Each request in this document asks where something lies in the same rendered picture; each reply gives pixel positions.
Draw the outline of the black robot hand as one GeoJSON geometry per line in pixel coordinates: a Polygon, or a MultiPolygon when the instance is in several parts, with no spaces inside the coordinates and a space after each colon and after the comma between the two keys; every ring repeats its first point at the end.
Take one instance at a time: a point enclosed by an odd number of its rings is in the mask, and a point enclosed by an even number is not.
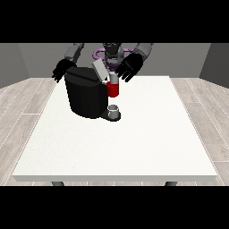
{"type": "Polygon", "coordinates": [[[67,70],[73,66],[75,66],[75,63],[73,61],[62,59],[58,62],[56,68],[53,70],[52,78],[56,82],[59,82],[62,79],[62,77],[66,74],[67,70]]]}
{"type": "Polygon", "coordinates": [[[143,66],[143,57],[141,54],[131,53],[123,59],[121,64],[115,70],[118,77],[129,82],[143,66]]]}

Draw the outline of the small grey coffee pod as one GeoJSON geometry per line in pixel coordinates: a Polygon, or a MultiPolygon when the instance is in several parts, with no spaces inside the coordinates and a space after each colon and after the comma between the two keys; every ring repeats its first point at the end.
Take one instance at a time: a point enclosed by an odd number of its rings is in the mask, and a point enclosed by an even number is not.
{"type": "Polygon", "coordinates": [[[119,78],[115,72],[109,73],[109,80],[110,80],[111,84],[118,84],[119,83],[119,78]]]}

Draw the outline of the red pod holder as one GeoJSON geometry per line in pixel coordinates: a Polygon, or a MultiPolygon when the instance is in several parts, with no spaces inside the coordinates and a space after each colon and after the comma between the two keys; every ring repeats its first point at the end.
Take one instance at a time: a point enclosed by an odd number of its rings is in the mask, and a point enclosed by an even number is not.
{"type": "Polygon", "coordinates": [[[107,95],[111,98],[115,98],[119,95],[119,85],[111,84],[109,81],[106,83],[107,95]]]}

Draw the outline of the pale grey machine lid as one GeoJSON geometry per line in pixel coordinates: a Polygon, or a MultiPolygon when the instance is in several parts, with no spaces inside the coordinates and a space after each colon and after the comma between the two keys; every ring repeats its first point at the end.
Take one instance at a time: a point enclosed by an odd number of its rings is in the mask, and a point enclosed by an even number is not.
{"type": "Polygon", "coordinates": [[[104,81],[108,77],[109,73],[101,59],[97,59],[91,65],[100,81],[104,81]]]}

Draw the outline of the black coffee machine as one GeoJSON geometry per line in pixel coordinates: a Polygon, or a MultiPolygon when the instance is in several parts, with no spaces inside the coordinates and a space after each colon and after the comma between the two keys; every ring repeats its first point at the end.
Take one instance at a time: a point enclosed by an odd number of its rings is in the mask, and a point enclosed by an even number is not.
{"type": "Polygon", "coordinates": [[[71,110],[84,118],[104,118],[116,122],[119,117],[108,117],[108,99],[106,82],[99,80],[95,70],[88,67],[71,67],[64,75],[65,86],[71,110]]]}

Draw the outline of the small grey cup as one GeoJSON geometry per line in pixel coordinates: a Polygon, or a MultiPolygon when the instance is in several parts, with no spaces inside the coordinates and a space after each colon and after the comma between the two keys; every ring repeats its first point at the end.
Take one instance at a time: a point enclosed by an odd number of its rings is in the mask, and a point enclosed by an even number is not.
{"type": "Polygon", "coordinates": [[[117,105],[110,105],[107,107],[108,117],[115,119],[119,117],[119,107],[117,105]]]}

